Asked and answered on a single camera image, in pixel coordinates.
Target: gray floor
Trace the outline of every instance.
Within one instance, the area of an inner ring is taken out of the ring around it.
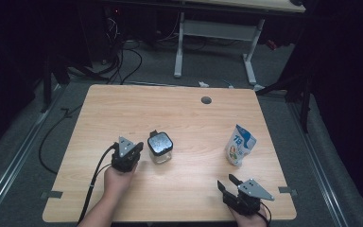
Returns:
[[[239,50],[242,43],[228,47]],[[199,86],[203,81],[210,87],[228,87],[231,83],[235,88],[248,88],[245,68],[241,55],[227,51],[217,51],[220,46],[207,44],[200,50],[199,44],[186,46],[182,77],[173,78],[175,47],[158,45],[152,49],[140,45],[135,50],[143,57],[140,69],[133,74],[127,83],[151,82],[180,86]],[[271,51],[259,45],[252,58],[252,65],[260,85],[267,86],[277,81],[293,45]],[[139,58],[130,51],[124,52],[125,60],[121,69],[124,77],[139,63]],[[91,84],[89,79],[72,77],[72,82],[62,88],[63,94],[57,104],[43,122],[41,131],[36,134],[34,143],[26,160],[16,175],[8,193],[0,203],[0,226],[74,226],[75,223],[45,223],[42,213],[46,200],[41,194],[51,189],[55,175],[47,172],[40,164],[38,152],[40,143],[49,129],[63,116],[61,108],[73,110],[83,102]],[[267,96],[259,96],[260,105],[267,121],[268,129],[276,148],[287,184],[297,191],[293,197],[298,216],[289,221],[272,221],[272,226],[336,226],[331,215],[325,195],[317,181],[310,162],[305,136],[312,142],[320,158],[325,175],[336,193],[338,204],[343,211],[348,226],[363,226],[363,202],[355,189],[344,165],[339,160],[333,144],[327,134],[318,113],[316,101],[311,99],[311,112],[308,118],[309,133],[303,135],[297,126],[297,119],[292,110],[296,104],[285,103],[283,92]],[[10,129],[0,141],[0,178],[21,147],[28,131],[39,117],[43,106],[42,86],[36,90],[36,99],[22,110],[12,122]],[[58,169],[66,150],[73,128],[77,122],[78,112],[73,117],[64,119],[47,137],[43,146],[43,159],[53,169]],[[205,223],[190,223],[188,226],[201,226]],[[231,223],[220,223],[229,226]]]

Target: desk leg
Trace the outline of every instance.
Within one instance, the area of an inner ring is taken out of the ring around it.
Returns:
[[[246,66],[246,71],[247,71],[247,77],[249,78],[249,83],[251,85],[256,84],[254,71],[252,70],[251,58],[252,58],[252,54],[254,53],[255,46],[258,43],[259,36],[261,35],[261,31],[262,31],[262,27],[264,26],[264,22],[265,22],[265,19],[261,19],[259,21],[258,26],[253,34],[250,51],[248,54],[243,55],[244,65]]]
[[[175,63],[175,78],[180,78],[182,76],[182,38],[184,32],[184,12],[181,12],[181,22],[179,27],[179,46],[178,53],[176,54]]]

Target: light wood surface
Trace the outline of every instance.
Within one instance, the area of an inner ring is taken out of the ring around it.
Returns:
[[[208,96],[211,104],[201,103]],[[239,124],[257,139],[241,167],[229,164],[225,146]],[[155,165],[149,157],[151,131],[165,131],[174,143],[172,159]],[[274,219],[293,219],[296,210],[286,186],[268,128],[253,90],[93,85],[84,102],[43,212],[47,222],[77,221],[90,180],[103,152],[122,135],[144,142],[130,190],[114,221],[233,220],[216,181],[237,194],[228,180],[253,178],[275,201],[264,201]],[[109,153],[103,165],[111,162]],[[103,192],[103,174],[95,183],[89,209]]]
[[[250,9],[268,9],[285,12],[305,12],[305,7],[297,7],[289,0],[185,0],[203,4],[225,5]]]

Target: human hand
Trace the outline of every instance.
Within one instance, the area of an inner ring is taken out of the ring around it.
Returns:
[[[112,166],[105,170],[104,176],[104,195],[105,200],[118,202],[123,194],[129,189],[132,176],[134,175],[137,165],[131,172],[119,172]]]
[[[258,215],[242,216],[231,207],[229,207],[229,210],[232,212],[238,227],[267,227],[267,223]],[[263,215],[265,218],[267,217],[264,205],[261,204],[258,213]]]

